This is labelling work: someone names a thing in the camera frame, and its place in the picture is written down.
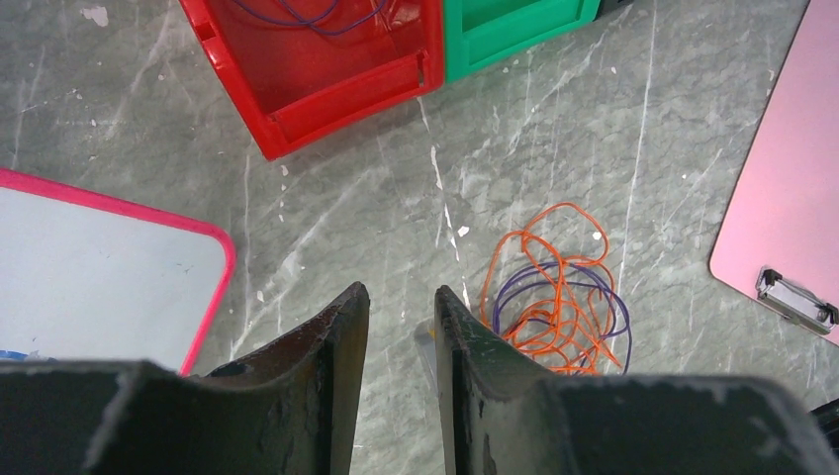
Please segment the green plastic bin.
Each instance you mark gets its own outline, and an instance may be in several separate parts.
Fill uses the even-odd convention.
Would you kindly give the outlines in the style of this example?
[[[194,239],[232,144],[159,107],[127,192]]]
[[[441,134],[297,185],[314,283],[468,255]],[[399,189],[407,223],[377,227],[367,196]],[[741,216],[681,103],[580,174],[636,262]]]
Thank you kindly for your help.
[[[445,80],[590,24],[598,0],[444,0]]]

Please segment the black plastic bin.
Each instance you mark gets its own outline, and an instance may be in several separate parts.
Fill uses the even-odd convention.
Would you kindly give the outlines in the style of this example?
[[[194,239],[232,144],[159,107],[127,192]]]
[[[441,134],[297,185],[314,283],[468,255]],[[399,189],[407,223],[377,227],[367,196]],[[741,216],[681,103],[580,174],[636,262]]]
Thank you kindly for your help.
[[[621,8],[627,7],[633,2],[634,0],[601,0],[596,14],[596,19],[606,16]]]

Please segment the red plastic bin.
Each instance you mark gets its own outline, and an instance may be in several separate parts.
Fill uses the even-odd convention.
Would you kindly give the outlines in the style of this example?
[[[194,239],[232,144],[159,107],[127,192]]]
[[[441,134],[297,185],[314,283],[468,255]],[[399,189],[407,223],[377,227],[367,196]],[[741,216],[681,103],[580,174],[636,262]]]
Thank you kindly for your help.
[[[274,160],[444,82],[439,1],[184,1],[254,141]]]

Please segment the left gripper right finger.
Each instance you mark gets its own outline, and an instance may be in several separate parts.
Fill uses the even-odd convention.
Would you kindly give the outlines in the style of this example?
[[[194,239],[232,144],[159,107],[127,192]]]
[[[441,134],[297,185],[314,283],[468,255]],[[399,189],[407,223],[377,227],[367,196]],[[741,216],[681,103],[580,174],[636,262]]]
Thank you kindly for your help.
[[[815,419],[782,386],[739,376],[561,376],[435,303],[450,474],[834,474]]]

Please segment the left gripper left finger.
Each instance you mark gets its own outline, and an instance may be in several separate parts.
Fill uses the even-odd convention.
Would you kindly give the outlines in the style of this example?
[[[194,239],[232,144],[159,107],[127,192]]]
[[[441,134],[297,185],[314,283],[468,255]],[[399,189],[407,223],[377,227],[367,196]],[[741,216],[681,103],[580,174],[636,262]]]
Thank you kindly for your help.
[[[316,316],[205,376],[149,361],[6,361],[5,474],[345,474],[370,299]]]

